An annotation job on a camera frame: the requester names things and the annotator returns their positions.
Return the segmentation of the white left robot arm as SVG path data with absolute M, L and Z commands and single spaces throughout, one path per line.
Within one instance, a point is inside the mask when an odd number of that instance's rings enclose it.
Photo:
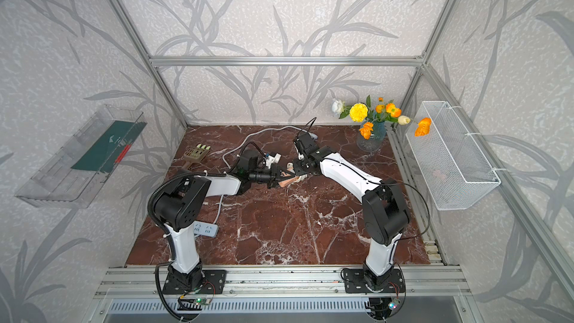
M 279 153 L 242 149 L 228 172 L 209 173 L 179 170 L 151 194 L 148 215 L 167 239 L 170 261 L 163 293 L 201 290 L 208 283 L 195 245 L 194 222 L 207 197 L 236 196 L 254 183 L 277 187 L 282 169 Z

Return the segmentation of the pink power strip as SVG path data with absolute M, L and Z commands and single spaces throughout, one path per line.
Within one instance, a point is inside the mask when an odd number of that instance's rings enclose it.
M 281 181 L 278 182 L 279 187 L 285 188 L 291 184 L 301 182 L 308 178 L 307 174 L 296 176 L 294 172 L 294 165 L 290 162 L 287 164 L 286 171 L 281 173 Z

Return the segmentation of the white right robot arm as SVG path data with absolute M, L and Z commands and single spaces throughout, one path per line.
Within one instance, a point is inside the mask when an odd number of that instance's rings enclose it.
M 364 280 L 368 290 L 383 291 L 390 285 L 398 243 L 415 238 L 403 236 L 411 222 L 411 214 L 399 183 L 393 179 L 384 181 L 360 170 L 340 153 L 327 146 L 318 146 L 307 132 L 294 139 L 294 146 L 297 159 L 293 166 L 298 176 L 321 174 L 337 182 L 360 201 L 363 221 L 371 239 L 369 253 L 363 263 Z

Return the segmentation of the blue-white power strip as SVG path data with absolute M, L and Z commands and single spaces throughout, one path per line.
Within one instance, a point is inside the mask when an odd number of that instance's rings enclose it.
M 195 236 L 205 236 L 214 238 L 218 233 L 218 225 L 202 221 L 195 221 L 193 224 Z

